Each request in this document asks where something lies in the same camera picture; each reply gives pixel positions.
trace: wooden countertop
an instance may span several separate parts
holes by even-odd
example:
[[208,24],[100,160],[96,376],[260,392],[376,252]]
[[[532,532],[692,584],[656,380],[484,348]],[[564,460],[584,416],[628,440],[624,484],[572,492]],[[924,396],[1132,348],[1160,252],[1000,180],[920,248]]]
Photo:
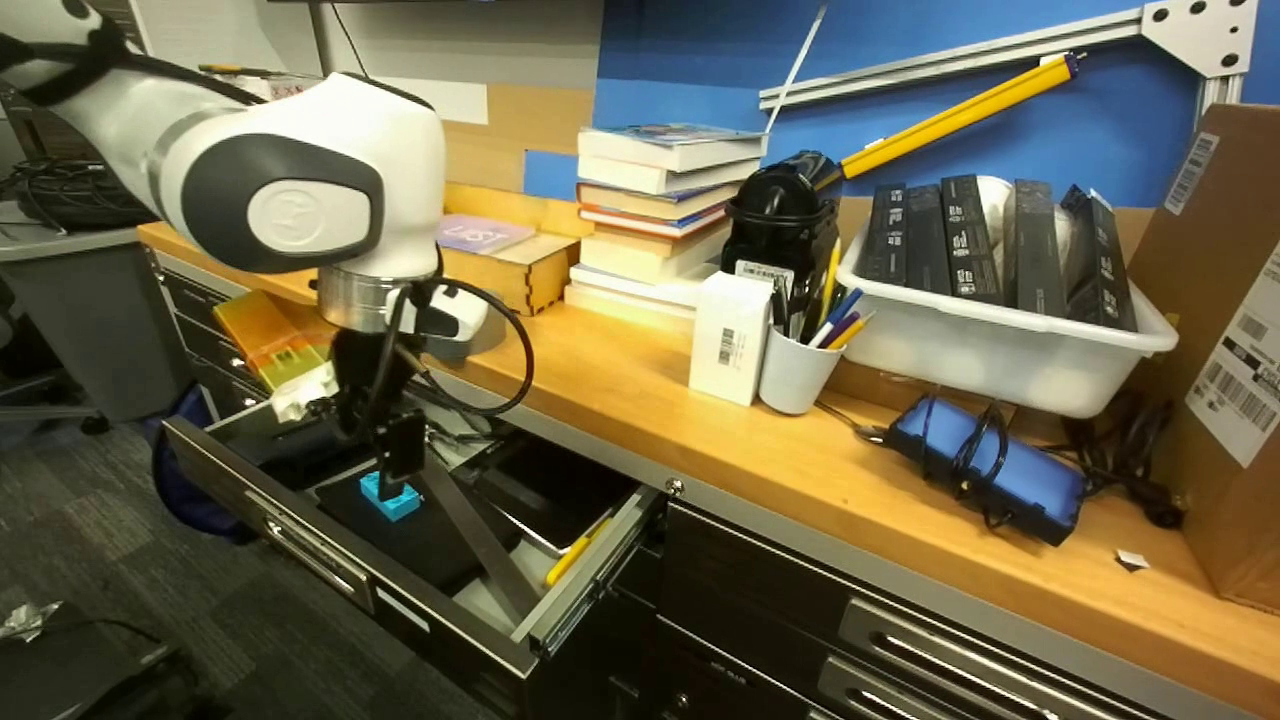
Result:
[[[312,304],[308,272],[228,272],[164,224],[144,224],[140,240]],[[688,392],[688,336],[640,332],[576,308],[552,308],[528,320],[528,332],[540,368],[524,404],[536,412],[1208,696],[1260,716],[1280,712],[1280,616],[1212,596],[1192,548],[1152,528],[1120,492],[1088,500],[1060,548],[992,536],[908,460],[860,444],[828,412],[792,420]],[[464,376],[504,392],[516,372],[520,352],[504,344],[476,356]],[[1124,572],[1116,548],[1144,552],[1148,568]]]

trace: workbench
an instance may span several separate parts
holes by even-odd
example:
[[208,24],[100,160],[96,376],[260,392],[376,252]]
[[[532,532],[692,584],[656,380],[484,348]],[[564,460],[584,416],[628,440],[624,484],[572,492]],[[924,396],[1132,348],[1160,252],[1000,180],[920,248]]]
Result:
[[[232,272],[164,224],[144,224],[136,236],[160,256],[312,304],[312,272]],[[668,468],[668,480],[652,476],[664,492],[824,568],[920,600],[960,596],[952,616],[988,624],[984,632],[1012,644],[1024,636],[1020,648],[1056,652],[1060,664],[1072,664],[1072,648],[1092,648],[1120,668],[1184,684],[1188,696],[1204,692],[1256,716],[1280,712],[1280,616],[1220,600],[1192,548],[1152,528],[1120,492],[1092,496],[1060,548],[1032,544],[988,532],[972,508],[924,484],[896,452],[856,440],[832,412],[776,416],[688,392],[680,332],[640,332],[564,304],[532,316],[528,332],[536,384],[520,412],[560,436]],[[488,392],[508,392],[516,376],[516,344],[460,368],[460,384]],[[892,416],[840,380],[824,400],[868,420]],[[1148,556],[1148,568],[1120,568],[1116,548]]]

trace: white plastic bin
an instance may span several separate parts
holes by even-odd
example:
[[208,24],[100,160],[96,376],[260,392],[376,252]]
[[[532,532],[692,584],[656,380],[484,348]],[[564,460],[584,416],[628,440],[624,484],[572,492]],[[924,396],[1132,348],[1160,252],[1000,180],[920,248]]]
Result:
[[1176,344],[1140,288],[1132,288],[1136,332],[1120,332],[864,280],[852,272],[856,256],[860,240],[844,252],[840,284],[864,288],[868,328],[844,356],[868,368],[1088,420],[1108,408],[1136,360]]

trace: pen holder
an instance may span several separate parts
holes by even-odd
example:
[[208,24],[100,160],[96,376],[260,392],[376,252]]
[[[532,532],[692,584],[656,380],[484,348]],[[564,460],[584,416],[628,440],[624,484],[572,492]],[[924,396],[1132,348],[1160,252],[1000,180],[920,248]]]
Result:
[[836,372],[840,352],[768,332],[760,400],[784,416],[804,416]]

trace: open drawer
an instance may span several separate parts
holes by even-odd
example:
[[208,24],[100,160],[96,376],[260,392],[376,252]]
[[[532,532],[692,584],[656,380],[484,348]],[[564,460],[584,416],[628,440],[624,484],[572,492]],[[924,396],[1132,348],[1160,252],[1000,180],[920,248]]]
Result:
[[556,584],[544,584],[560,560],[556,544],[524,528],[508,508],[496,508],[492,496],[468,492],[532,588],[532,608],[512,616],[508,604],[496,604],[492,576],[464,556],[468,544],[456,544],[432,520],[432,496],[416,512],[416,524],[432,520],[432,528],[416,536],[400,532],[408,528],[404,520],[392,524],[372,504],[360,504],[360,496],[352,500],[360,492],[356,480],[372,468],[364,452],[324,448],[324,432],[300,436],[296,428],[280,428],[268,404],[212,428],[164,420],[164,432],[192,484],[500,712],[520,712],[540,692],[536,684],[556,676],[548,668],[556,668],[580,620],[628,564],[660,500],[660,492],[616,476],[620,492],[592,524],[592,540]]

